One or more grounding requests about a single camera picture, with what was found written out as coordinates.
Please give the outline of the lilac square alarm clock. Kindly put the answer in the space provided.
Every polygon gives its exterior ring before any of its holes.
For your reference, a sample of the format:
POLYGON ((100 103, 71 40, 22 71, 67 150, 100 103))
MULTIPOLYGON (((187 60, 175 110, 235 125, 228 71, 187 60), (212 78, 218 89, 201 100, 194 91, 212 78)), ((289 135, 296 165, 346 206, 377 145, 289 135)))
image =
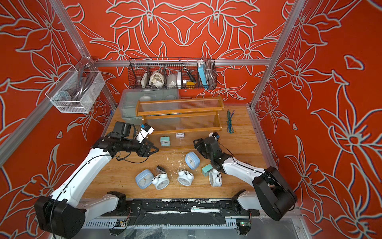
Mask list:
POLYGON ((176 138, 184 138, 185 137, 184 132, 177 132, 177 133, 175 133, 175 135, 176 135, 176 138))

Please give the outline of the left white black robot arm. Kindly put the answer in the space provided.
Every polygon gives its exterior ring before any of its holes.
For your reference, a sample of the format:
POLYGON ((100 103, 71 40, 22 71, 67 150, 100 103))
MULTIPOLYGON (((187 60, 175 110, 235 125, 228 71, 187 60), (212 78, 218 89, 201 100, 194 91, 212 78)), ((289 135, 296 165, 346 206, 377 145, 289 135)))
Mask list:
POLYGON ((154 128, 145 123, 136 129, 133 124, 118 121, 106 136, 100 137, 89 154, 69 178, 49 196, 41 196, 34 204, 38 226, 52 236, 73 238, 89 221, 105 213, 126 213, 126 196, 110 191, 103 197, 81 204, 80 200, 98 173, 118 153, 135 152, 148 157, 159 151, 147 139, 154 128))

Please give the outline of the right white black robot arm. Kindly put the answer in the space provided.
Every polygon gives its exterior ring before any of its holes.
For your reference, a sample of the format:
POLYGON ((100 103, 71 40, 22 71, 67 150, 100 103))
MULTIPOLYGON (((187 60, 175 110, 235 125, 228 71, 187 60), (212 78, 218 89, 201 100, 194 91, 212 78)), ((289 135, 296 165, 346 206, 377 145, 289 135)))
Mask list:
POLYGON ((243 191, 234 200, 244 210, 263 210, 271 219, 279 221, 297 203, 297 196, 275 167, 266 169, 254 167, 223 152, 219 136, 195 139, 194 148, 210 160, 213 169, 219 173, 234 176, 254 188, 243 191))

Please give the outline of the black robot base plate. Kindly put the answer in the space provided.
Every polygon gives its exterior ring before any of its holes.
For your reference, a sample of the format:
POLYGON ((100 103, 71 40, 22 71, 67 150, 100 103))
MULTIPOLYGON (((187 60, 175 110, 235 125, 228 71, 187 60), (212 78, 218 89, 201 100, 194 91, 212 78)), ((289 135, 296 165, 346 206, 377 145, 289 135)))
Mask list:
POLYGON ((245 210, 221 199, 133 199, 122 212, 108 212, 103 218, 126 220, 128 226, 236 226, 259 216, 259 210, 245 210))

